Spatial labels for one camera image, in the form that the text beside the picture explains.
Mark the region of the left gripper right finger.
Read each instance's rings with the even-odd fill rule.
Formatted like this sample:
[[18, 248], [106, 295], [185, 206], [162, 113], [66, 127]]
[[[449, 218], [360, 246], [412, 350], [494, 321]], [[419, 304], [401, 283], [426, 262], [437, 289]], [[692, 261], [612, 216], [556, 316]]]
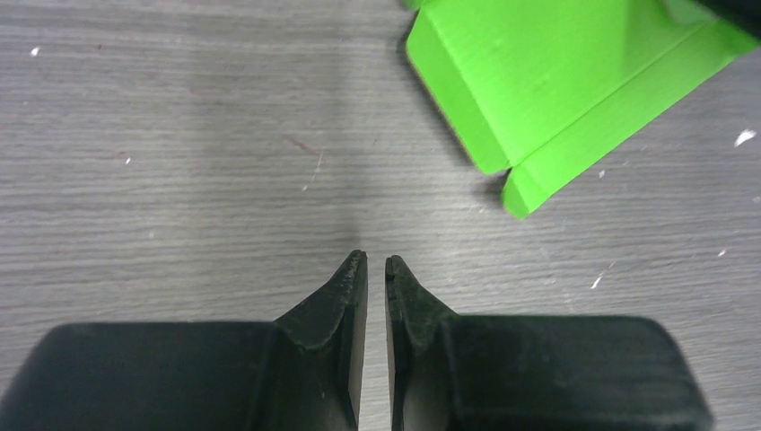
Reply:
[[385, 263], [395, 430], [711, 430], [702, 391], [656, 321], [459, 314]]

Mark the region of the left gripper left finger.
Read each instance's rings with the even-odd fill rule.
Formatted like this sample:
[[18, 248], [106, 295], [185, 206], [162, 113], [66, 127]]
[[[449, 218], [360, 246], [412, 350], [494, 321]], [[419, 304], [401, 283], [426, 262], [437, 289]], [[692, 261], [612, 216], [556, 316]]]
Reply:
[[274, 321], [78, 322], [31, 351], [4, 430], [355, 430], [368, 268], [351, 252]]

